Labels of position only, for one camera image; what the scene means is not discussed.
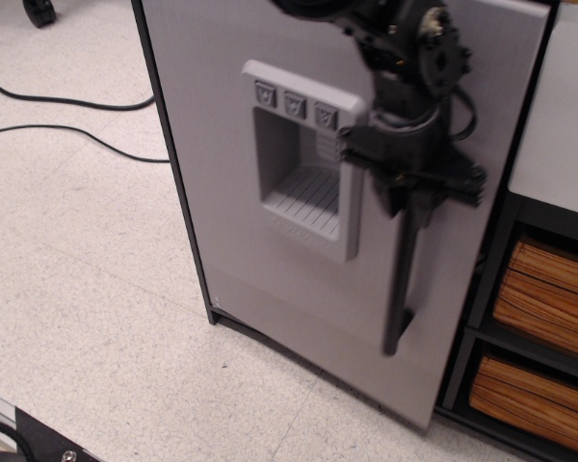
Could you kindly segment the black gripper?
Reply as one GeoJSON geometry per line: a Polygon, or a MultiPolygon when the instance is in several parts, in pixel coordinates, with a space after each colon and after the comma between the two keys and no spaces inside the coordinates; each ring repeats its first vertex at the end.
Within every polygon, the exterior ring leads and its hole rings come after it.
{"type": "Polygon", "coordinates": [[[447,198],[477,207],[486,172],[449,140],[440,110],[417,124],[372,111],[365,124],[340,130],[343,160],[369,169],[383,210],[407,207],[410,229],[426,228],[447,198]]]}

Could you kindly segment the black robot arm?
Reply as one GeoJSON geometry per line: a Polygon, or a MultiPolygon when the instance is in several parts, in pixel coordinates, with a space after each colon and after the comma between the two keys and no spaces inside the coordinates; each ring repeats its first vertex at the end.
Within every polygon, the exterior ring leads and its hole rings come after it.
{"type": "Polygon", "coordinates": [[[454,144],[477,125],[460,79],[470,48],[442,1],[278,1],[300,20],[328,22],[352,38],[372,73],[367,119],[340,132],[343,158],[372,170],[384,210],[412,230],[452,198],[481,203],[486,173],[454,144]]]}

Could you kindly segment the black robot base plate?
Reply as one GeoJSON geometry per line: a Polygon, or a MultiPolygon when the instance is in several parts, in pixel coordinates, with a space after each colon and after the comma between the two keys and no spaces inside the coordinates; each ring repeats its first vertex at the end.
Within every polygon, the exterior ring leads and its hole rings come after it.
{"type": "Polygon", "coordinates": [[[38,461],[100,461],[100,458],[87,449],[18,407],[15,408],[14,415],[16,430],[29,444],[38,461]]]}

